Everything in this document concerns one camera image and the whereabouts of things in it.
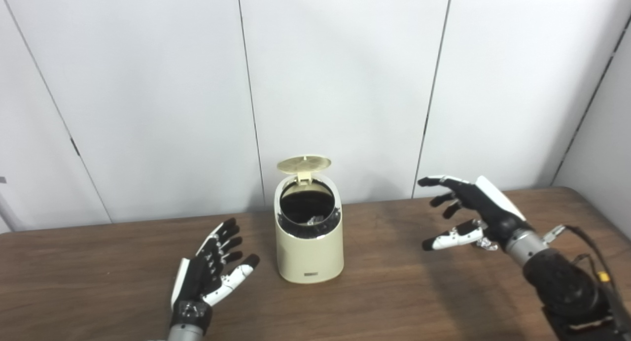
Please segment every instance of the cream trash can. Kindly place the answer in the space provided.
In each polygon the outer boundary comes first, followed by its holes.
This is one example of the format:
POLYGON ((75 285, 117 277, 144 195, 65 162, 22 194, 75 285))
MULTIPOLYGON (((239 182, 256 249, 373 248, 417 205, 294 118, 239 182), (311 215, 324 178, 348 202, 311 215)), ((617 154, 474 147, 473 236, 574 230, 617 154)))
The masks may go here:
POLYGON ((289 282, 324 282, 344 269, 340 195, 330 179, 313 174, 330 165, 318 155, 277 165, 290 175, 274 194, 278 271, 289 282))

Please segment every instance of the yellow connector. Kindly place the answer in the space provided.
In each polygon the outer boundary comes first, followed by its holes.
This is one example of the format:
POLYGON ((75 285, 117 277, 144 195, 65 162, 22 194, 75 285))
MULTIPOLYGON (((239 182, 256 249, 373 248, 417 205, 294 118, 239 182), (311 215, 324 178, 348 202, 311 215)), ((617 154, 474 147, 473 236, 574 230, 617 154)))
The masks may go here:
POLYGON ((607 272, 605 272, 605 271, 598 272, 598 278, 600 278, 600 281, 602 283, 606 283, 606 282, 611 281, 611 278, 609 278, 609 274, 607 274, 607 272))

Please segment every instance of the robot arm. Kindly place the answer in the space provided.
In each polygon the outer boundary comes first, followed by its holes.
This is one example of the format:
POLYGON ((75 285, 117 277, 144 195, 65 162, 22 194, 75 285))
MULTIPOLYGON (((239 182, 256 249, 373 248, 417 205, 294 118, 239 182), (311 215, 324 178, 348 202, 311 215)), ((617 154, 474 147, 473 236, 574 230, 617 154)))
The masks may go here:
POLYGON ((431 206, 453 201, 443 213, 451 218, 461 208, 475 210, 482 221, 471 220, 423 242, 426 251, 477 242, 496 242, 523 269, 536 289, 543 312, 561 341, 631 341, 631 319, 610 280, 597 247, 581 229, 559 226, 544 238, 500 190, 480 176, 475 183, 450 176, 430 176, 420 186, 444 186, 451 192, 433 198, 431 206), (583 238, 601 258, 605 272, 591 278, 548 245, 565 229, 583 238))
POLYGON ((243 241, 234 218, 219 224, 191 259, 182 258, 171 294, 171 331, 167 341, 200 341, 212 317, 212 307, 232 293, 255 269, 259 256, 251 254, 227 274, 225 265, 243 257, 230 252, 243 241))

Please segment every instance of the open lid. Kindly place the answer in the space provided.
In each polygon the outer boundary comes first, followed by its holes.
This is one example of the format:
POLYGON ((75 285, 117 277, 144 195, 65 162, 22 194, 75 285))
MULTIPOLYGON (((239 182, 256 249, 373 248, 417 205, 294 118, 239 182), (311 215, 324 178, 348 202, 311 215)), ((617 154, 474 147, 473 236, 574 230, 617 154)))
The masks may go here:
POLYGON ((311 173, 322 171, 331 165, 331 160, 320 155, 291 157, 278 163, 277 169, 286 174, 297 174, 298 184, 311 184, 311 173))

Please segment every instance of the table surface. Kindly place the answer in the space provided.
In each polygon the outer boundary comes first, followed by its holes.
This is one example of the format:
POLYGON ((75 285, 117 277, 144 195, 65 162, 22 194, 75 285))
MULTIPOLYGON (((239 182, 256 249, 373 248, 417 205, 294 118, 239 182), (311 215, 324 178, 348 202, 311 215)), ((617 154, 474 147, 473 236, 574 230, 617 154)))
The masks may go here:
MULTIPOLYGON (((507 193, 541 233, 584 228, 631 307, 631 244, 566 188, 507 193)), ((208 340, 556 340, 534 289, 505 254, 470 246, 424 252, 421 241, 474 217, 444 220, 428 199, 345 205, 344 271, 313 285, 286 282, 275 262, 270 211, 235 214, 242 251, 259 267, 214 308, 208 340)), ((2 339, 163 339, 180 258, 230 215, 0 235, 2 339)), ((572 234, 567 256, 588 248, 572 234)))

